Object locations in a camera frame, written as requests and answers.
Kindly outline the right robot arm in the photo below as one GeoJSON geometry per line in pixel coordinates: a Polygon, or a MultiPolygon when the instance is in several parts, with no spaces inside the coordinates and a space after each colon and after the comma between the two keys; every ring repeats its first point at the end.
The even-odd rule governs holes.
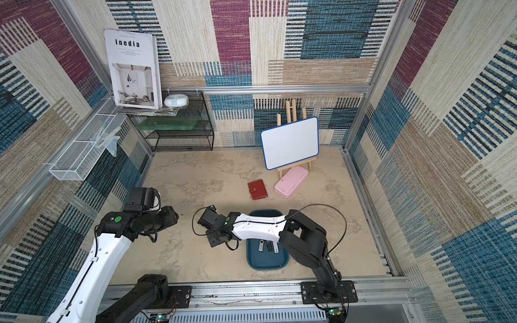
{"type": "Polygon", "coordinates": [[[328,303],[345,303],[349,299],[341,273],[335,268],[328,246],[327,231],[292,209],[287,215],[274,217],[231,212],[221,215],[214,206],[202,208],[197,224],[205,229],[212,248],[235,240],[265,240],[278,243],[300,265],[312,270],[317,286],[307,292],[312,298],[321,297],[328,303]]]}

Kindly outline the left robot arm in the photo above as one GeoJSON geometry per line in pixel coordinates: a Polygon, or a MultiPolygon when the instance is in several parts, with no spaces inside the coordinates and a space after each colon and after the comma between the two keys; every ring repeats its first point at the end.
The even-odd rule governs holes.
{"type": "Polygon", "coordinates": [[[47,322],[131,322],[144,308],[167,301],[164,275],[146,275],[129,295],[99,312],[100,303],[130,246],[140,236],[155,243],[160,231],[177,224],[178,214],[163,206],[155,188],[135,187],[122,211],[106,214],[94,229],[94,242],[82,268],[47,322]]]}

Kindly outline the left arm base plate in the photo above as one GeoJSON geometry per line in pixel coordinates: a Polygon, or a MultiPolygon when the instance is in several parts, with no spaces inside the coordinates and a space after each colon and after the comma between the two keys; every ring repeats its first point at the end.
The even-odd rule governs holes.
{"type": "Polygon", "coordinates": [[[139,297],[137,309],[187,309],[191,302],[191,285],[157,287],[139,297]]]}

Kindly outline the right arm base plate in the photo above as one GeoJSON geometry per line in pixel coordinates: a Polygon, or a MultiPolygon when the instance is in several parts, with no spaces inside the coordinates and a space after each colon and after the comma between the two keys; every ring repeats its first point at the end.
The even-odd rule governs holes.
{"type": "Polygon", "coordinates": [[[337,290],[329,292],[324,290],[316,282],[301,282],[303,304],[349,304],[357,303],[358,295],[353,281],[342,281],[337,290]]]}

